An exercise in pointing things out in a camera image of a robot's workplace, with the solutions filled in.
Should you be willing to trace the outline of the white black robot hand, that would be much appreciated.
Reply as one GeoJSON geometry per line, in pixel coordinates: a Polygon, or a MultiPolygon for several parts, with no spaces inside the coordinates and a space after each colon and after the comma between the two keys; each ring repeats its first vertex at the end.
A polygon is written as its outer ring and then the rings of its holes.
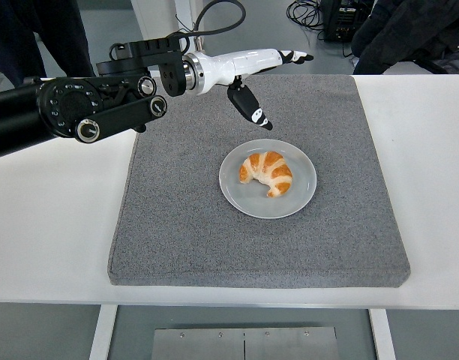
{"type": "Polygon", "coordinates": [[[195,87],[198,95],[214,86],[225,86],[231,104],[249,122],[270,131],[272,123],[267,119],[253,92],[243,84],[247,77],[271,70],[281,65],[301,65],[314,57],[295,50],[256,49],[231,52],[218,56],[196,54],[200,69],[196,71],[195,87]]]}

